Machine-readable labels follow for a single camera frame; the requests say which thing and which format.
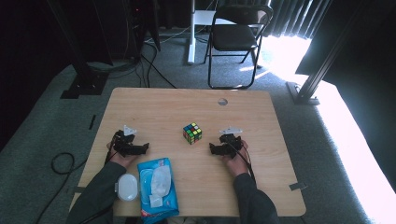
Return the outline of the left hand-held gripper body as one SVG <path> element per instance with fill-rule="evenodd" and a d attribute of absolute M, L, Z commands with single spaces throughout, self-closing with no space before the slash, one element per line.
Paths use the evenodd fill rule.
<path fill-rule="evenodd" d="M 111 147 L 123 157 L 134 155 L 133 141 L 136 133 L 137 130 L 124 125 L 122 130 L 114 133 L 111 140 Z"/>

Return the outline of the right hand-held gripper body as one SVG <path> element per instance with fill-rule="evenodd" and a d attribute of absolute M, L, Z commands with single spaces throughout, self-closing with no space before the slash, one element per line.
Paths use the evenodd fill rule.
<path fill-rule="evenodd" d="M 242 130 L 235 127 L 229 127 L 224 130 L 221 130 L 220 133 L 220 154 L 228 155 L 231 158 L 234 158 L 236 152 L 241 149 L 241 138 L 236 137 L 236 133 L 241 133 Z"/>

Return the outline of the multicoloured puzzle cube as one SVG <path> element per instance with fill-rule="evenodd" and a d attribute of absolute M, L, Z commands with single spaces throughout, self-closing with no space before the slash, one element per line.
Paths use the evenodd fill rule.
<path fill-rule="evenodd" d="M 188 124 L 187 126 L 185 126 L 182 129 L 182 131 L 183 131 L 183 137 L 190 145 L 199 141 L 203 136 L 202 129 L 195 122 L 192 122 L 192 123 Z"/>

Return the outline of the blue wet wipes pack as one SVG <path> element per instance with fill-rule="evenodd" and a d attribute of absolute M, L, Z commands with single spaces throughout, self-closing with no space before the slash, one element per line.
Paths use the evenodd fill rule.
<path fill-rule="evenodd" d="M 168 165 L 171 172 L 171 188 L 166 196 L 151 194 L 151 178 L 153 171 Z M 155 224 L 168 217 L 179 215 L 176 187 L 173 180 L 172 165 L 168 158 L 146 161 L 137 165 L 139 179 L 132 174 L 124 174 L 115 184 L 115 192 L 124 202 L 131 202 L 140 196 L 141 218 L 143 224 Z"/>

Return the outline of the person's left hand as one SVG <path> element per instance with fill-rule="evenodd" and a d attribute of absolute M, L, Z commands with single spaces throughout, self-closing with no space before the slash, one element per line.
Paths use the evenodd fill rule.
<path fill-rule="evenodd" d="M 108 143 L 106 146 L 109 152 L 108 160 L 115 162 L 124 168 L 128 168 L 134 162 L 134 160 L 137 159 L 137 155 L 122 156 L 110 143 Z"/>

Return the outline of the person's right hand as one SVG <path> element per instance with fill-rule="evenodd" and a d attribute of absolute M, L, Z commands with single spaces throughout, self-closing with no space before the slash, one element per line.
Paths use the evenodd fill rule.
<path fill-rule="evenodd" d="M 229 172 L 233 177 L 237 177 L 241 174 L 248 173 L 248 155 L 247 155 L 248 144 L 245 141 L 242 141 L 242 148 L 239 150 L 239 154 L 234 158 L 229 156 L 222 156 L 221 160 L 228 168 Z"/>

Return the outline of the black stand with base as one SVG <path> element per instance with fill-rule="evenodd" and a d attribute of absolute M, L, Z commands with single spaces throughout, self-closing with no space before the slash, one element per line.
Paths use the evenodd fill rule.
<path fill-rule="evenodd" d="M 72 84 L 63 91 L 61 98 L 77 99 L 80 95 L 101 95 L 108 73 L 94 72 L 88 66 L 59 0 L 44 0 L 44 7 L 51 27 L 76 71 Z"/>

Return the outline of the black folding chair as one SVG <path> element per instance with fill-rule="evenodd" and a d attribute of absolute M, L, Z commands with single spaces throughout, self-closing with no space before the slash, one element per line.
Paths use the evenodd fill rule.
<path fill-rule="evenodd" d="M 254 83 L 262 48 L 264 30 L 271 22 L 274 11 L 267 5 L 228 5 L 216 10 L 210 25 L 204 63 L 208 63 L 207 85 L 213 90 L 246 90 Z M 250 53 L 257 51 L 252 60 L 253 71 L 247 85 L 214 86 L 212 62 L 214 57 L 241 57 L 243 63 Z"/>

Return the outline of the white desk leg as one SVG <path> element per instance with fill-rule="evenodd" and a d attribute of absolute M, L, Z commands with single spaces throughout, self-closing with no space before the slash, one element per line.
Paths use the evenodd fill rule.
<path fill-rule="evenodd" d="M 196 38 L 195 38 L 195 26 L 196 25 L 203 25 L 207 26 L 210 25 L 213 17 L 215 15 L 214 10 L 197 10 L 195 8 L 196 0 L 191 0 L 191 25 L 190 25 L 190 43 L 189 43 L 189 51 L 188 51 L 188 64 L 195 63 L 195 47 L 196 47 Z"/>

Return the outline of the dark computer tower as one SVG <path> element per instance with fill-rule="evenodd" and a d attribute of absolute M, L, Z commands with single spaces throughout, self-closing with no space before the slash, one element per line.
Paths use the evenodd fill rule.
<path fill-rule="evenodd" d="M 150 34 L 157 50 L 161 50 L 156 0 L 124 0 L 127 20 L 127 55 L 138 59 L 146 34 Z"/>

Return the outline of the dark pleated curtain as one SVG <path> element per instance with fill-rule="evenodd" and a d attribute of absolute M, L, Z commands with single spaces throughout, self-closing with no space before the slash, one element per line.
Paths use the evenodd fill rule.
<path fill-rule="evenodd" d="M 332 0 L 269 0 L 274 16 L 266 28 L 268 35 L 312 39 Z"/>

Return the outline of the black curtain panel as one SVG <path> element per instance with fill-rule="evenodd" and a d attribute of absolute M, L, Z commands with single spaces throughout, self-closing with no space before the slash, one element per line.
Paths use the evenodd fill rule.
<path fill-rule="evenodd" d="M 297 72 L 320 68 L 396 191 L 396 0 L 332 0 Z"/>

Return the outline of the black metal frame stand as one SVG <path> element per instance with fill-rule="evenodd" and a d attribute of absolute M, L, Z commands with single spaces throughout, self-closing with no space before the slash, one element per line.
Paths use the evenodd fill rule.
<path fill-rule="evenodd" d="M 319 82 L 325 77 L 343 46 L 367 0 L 329 0 L 326 13 L 296 72 L 305 71 L 306 81 L 299 85 L 288 81 L 293 102 L 297 105 L 318 105 L 314 97 Z"/>

